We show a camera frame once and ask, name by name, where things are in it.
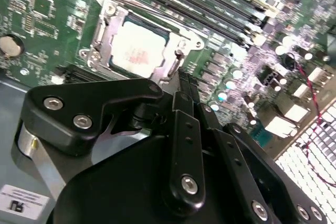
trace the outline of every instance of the white sticker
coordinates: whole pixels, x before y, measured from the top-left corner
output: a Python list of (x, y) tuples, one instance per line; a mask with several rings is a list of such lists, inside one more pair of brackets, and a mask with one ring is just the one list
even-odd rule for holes
[(48, 200), (46, 196), (4, 185), (0, 191), (0, 210), (37, 220)]

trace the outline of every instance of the cable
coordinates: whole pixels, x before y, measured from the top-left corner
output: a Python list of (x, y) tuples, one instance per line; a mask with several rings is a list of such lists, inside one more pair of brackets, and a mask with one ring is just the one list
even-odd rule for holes
[[(317, 97), (316, 97), (316, 94), (314, 92), (314, 88), (313, 88), (313, 85), (311, 83), (311, 81), (309, 80), (308, 76), (307, 76), (307, 73), (303, 70), (302, 66), (297, 64), (297, 69), (299, 70), (299, 72), (305, 77), (306, 81), (307, 81), (307, 85), (310, 89), (310, 92), (311, 92), (311, 95), (312, 95), (312, 100), (313, 100), (313, 103), (314, 103), (314, 106), (315, 106), (315, 109), (316, 109), (316, 113), (317, 113), (317, 121), (316, 121), (316, 126), (314, 127), (313, 129), (313, 132), (309, 135), (309, 139), (311, 139), (311, 136), (313, 133), (316, 132), (317, 128), (320, 127), (321, 123), (322, 123), (322, 114), (321, 114), (321, 111), (320, 111), (320, 108), (319, 108), (319, 104), (317, 102)], [(311, 167), (311, 170), (316, 174), (316, 176), (322, 180), (325, 184), (331, 186), (331, 187), (334, 187), (336, 188), (336, 183), (331, 183), (331, 182), (328, 182), (327, 180), (325, 180), (315, 169), (315, 166), (310, 162), (310, 159), (309, 159), (309, 145), (312, 143), (313, 141), (312, 140), (309, 140), (308, 143), (306, 143), (306, 157), (307, 157), (307, 160), (308, 160), (308, 164), (310, 165)]]

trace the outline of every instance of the perforated metal panel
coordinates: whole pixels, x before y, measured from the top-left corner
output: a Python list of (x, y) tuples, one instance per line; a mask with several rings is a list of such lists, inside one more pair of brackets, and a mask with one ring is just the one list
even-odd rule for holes
[(316, 172), (326, 181), (336, 183), (336, 103), (323, 113), (323, 121), (315, 132), (312, 124), (300, 138), (279, 157), (277, 164), (299, 187), (321, 207), (328, 223), (336, 223), (336, 188), (324, 183), (306, 157), (309, 145), (309, 160)]

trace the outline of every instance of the screw hole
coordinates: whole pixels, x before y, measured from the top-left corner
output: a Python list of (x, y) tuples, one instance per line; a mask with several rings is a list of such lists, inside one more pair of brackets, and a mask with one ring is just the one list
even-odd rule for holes
[(191, 139), (191, 137), (186, 137), (185, 140), (189, 143), (189, 144), (193, 144), (193, 140)]
[(238, 166), (242, 166), (242, 163), (240, 162), (239, 159), (235, 158), (235, 162), (236, 162), (236, 164), (237, 164)]

